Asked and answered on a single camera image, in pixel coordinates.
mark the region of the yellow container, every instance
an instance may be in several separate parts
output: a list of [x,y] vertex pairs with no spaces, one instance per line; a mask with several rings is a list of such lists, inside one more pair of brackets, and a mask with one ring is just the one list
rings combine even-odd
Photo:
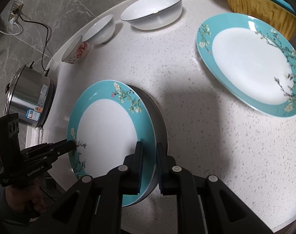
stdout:
[[227,2],[233,12],[263,20],[287,40],[296,35],[296,16],[271,0],[227,0]]

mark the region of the sticker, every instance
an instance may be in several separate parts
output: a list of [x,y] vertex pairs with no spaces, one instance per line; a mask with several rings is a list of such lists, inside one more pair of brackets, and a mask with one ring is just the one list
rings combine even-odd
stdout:
[[31,109],[27,110],[26,117],[35,121],[38,121],[40,118],[40,113],[33,111]]
[[41,95],[40,95],[40,98],[38,99],[37,105],[38,105],[39,107],[44,107],[44,105],[45,105],[45,101],[46,101],[46,96],[43,95],[43,94],[41,94]]
[[37,112],[39,112],[39,113],[41,113],[42,111],[43,111],[43,107],[40,107],[40,106],[36,106],[35,108],[34,108],[34,111],[37,111]]
[[42,87],[42,90],[41,90],[41,94],[46,95],[47,89],[48,89],[48,86],[45,85],[45,84],[43,84],[43,87]]

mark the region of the screw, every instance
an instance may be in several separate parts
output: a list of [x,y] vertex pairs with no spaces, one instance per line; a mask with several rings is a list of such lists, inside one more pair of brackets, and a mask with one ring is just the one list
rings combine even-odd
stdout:
[[175,165],[175,166],[172,167],[172,170],[174,172],[178,173],[178,172],[180,172],[182,170],[182,168],[180,166],[178,166],[178,165]]
[[211,181],[211,182],[216,182],[219,179],[215,175],[210,175],[210,176],[208,176],[208,180]]
[[125,172],[125,171],[127,171],[127,169],[128,169],[128,167],[127,167],[126,165],[120,165],[120,166],[118,167],[118,170],[119,170],[120,172]]
[[82,182],[84,182],[84,183],[89,183],[89,182],[91,182],[91,176],[84,176],[83,178],[82,178]]

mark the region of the white speckled countertop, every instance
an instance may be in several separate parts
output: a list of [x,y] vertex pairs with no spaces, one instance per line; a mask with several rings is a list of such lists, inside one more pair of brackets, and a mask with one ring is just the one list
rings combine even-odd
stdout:
[[[113,14],[116,35],[93,47],[80,65],[60,62],[61,56],[98,19],[52,58],[49,76],[57,89],[43,142],[66,138],[70,113],[86,88],[104,79],[119,80],[155,99],[177,164],[198,176],[220,177],[272,230],[290,223],[296,218],[296,116],[278,119],[248,107],[215,79],[197,52],[199,25],[229,12],[226,0],[183,0],[177,22],[149,32],[119,20],[134,1],[98,17]],[[50,174],[65,189],[76,181],[67,155]],[[122,227],[133,233],[176,233],[176,198],[161,196],[157,187],[142,202],[123,208]]]

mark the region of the small white bowl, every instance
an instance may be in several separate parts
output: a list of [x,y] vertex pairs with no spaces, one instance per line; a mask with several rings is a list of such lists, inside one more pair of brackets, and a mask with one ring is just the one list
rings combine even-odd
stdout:
[[140,30],[153,30],[174,22],[182,9],[182,0],[139,0],[123,11],[121,20]]
[[78,36],[66,49],[61,61],[76,64],[85,58],[88,53],[88,44],[83,42],[82,35]]
[[96,22],[84,35],[82,41],[93,45],[105,44],[114,36],[116,24],[113,15],[107,15]]

